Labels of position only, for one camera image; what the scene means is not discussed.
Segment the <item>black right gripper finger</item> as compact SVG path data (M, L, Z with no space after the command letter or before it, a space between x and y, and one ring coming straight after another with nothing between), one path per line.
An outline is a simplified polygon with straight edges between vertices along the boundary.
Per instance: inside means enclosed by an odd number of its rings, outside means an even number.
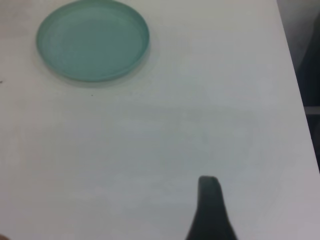
M198 179L197 207L187 240L235 240L222 187L214 176Z

